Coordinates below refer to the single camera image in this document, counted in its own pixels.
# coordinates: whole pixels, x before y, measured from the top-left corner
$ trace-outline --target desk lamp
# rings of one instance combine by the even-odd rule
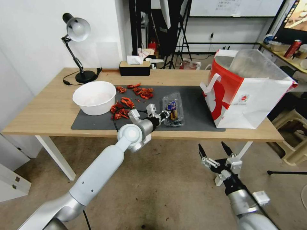
[[[91,27],[90,24],[82,19],[82,18],[74,18],[71,14],[65,13],[63,14],[63,21],[66,23],[66,30],[67,35],[62,37],[62,41],[66,45],[68,51],[70,52],[71,56],[73,57],[75,63],[80,69],[80,73],[76,75],[76,81],[79,83],[88,83],[97,78],[96,74],[93,71],[83,70],[83,65],[76,58],[68,46],[68,43],[73,40],[75,42],[84,41],[90,34]]]

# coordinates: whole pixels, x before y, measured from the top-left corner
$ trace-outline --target whiteboard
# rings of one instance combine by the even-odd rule
[[[191,17],[274,17],[283,0],[192,0]]]

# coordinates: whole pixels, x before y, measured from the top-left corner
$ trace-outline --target gray desk mat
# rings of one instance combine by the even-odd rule
[[[206,101],[201,94],[199,86],[142,86],[142,88],[153,88],[153,98],[146,100],[134,94],[131,89],[126,93],[117,93],[115,101],[120,101],[121,97],[129,97],[135,104],[136,109],[146,110],[146,106],[154,103],[157,112],[162,109],[162,98],[174,92],[180,92],[183,104],[185,124],[181,127],[167,127],[162,124],[157,130],[161,131],[211,131],[223,132],[225,129],[216,128],[211,117]],[[107,112],[98,116],[90,116],[82,110],[79,111],[71,129],[86,130],[115,130],[113,120],[111,120],[111,112]],[[141,118],[145,118],[146,114],[140,113]],[[117,127],[120,128],[125,124],[131,123],[130,120],[121,118],[116,121]]]

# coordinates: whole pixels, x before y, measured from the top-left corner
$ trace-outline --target tissue box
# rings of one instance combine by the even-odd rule
[[[119,64],[119,71],[122,76],[149,76],[150,62],[144,61],[141,65],[129,65],[126,61]]]

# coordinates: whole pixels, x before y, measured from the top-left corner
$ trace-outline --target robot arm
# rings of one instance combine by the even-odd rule
[[[225,185],[225,194],[230,200],[232,212],[237,217],[239,230],[278,230],[268,216],[256,213],[263,211],[261,206],[270,199],[264,191],[251,194],[247,187],[238,178],[242,161],[232,153],[230,148],[222,142],[228,158],[212,160],[208,158],[200,144],[199,155],[201,163],[212,172],[217,173]]]
[[[45,202],[23,224],[20,230],[66,229],[62,222],[76,218],[99,193],[124,160],[127,149],[135,152],[148,143],[150,133],[166,119],[170,112],[155,113],[154,104],[147,107],[148,119],[139,119],[137,110],[129,117],[133,124],[120,128],[115,145],[106,147],[78,178],[64,196]]]

